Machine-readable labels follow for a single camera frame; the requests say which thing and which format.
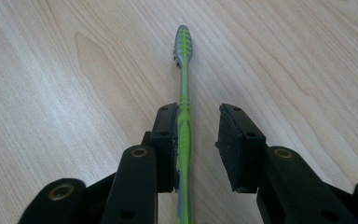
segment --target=wood grain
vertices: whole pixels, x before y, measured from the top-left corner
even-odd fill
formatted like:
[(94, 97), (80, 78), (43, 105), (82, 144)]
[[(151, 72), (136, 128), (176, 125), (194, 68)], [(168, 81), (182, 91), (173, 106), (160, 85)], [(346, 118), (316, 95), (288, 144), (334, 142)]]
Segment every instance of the wood grain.
[[(192, 34), (192, 193), (197, 223), (261, 223), (230, 191), (214, 142), (221, 103), (323, 181), (358, 182), (358, 1), (0, 0), (0, 223), (46, 184), (117, 169), (157, 109), (179, 96), (177, 27)], [(174, 223), (175, 193), (159, 196)]]

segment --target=light wooden surface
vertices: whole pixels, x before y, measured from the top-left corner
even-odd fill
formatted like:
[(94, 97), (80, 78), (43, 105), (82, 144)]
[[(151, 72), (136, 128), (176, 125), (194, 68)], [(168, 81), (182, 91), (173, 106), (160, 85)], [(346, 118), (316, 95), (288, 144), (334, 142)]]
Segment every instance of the light wooden surface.
[[(268, 144), (293, 148), (323, 181), (358, 182), (358, 1), (0, 0), (0, 223), (16, 223), (62, 177), (90, 185), (177, 102), (177, 27), (193, 38), (193, 213), (261, 223), (233, 193), (214, 142), (221, 103)], [(174, 223), (175, 193), (159, 196)]]

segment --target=screw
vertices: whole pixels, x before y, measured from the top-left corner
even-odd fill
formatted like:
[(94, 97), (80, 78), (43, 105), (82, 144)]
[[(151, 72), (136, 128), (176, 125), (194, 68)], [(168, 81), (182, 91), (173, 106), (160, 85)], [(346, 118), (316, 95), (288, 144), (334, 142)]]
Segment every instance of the screw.
[(134, 149), (133, 151), (131, 151), (131, 155), (133, 157), (143, 157), (146, 154), (147, 154), (147, 150), (142, 147), (138, 147), (138, 148)]
[(61, 184), (50, 191), (48, 197), (52, 201), (59, 201), (69, 197), (75, 190), (75, 187), (71, 183)]
[(274, 154), (278, 157), (283, 158), (283, 159), (292, 159), (293, 158), (293, 153), (291, 153), (290, 151), (283, 149), (283, 148), (275, 149)]

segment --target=toothbrush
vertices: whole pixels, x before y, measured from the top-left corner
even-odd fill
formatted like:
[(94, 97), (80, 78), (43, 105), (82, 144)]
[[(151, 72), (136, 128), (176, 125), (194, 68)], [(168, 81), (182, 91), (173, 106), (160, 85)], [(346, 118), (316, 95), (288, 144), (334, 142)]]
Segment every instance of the toothbrush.
[(192, 223), (189, 167), (191, 154), (190, 95), (188, 91), (188, 63), (192, 56), (191, 36), (187, 27), (179, 26), (176, 32), (174, 59), (181, 68), (181, 92), (176, 125), (178, 133), (178, 155), (176, 169), (179, 171), (179, 199), (177, 224)]

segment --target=black plastic bracket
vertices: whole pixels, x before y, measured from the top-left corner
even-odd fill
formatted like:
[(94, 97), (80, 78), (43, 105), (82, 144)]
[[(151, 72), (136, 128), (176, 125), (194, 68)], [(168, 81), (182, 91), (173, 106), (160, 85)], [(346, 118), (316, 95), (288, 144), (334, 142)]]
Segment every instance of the black plastic bracket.
[(242, 109), (222, 104), (220, 112), (219, 135), (215, 145), (232, 190), (256, 193), (266, 136)]

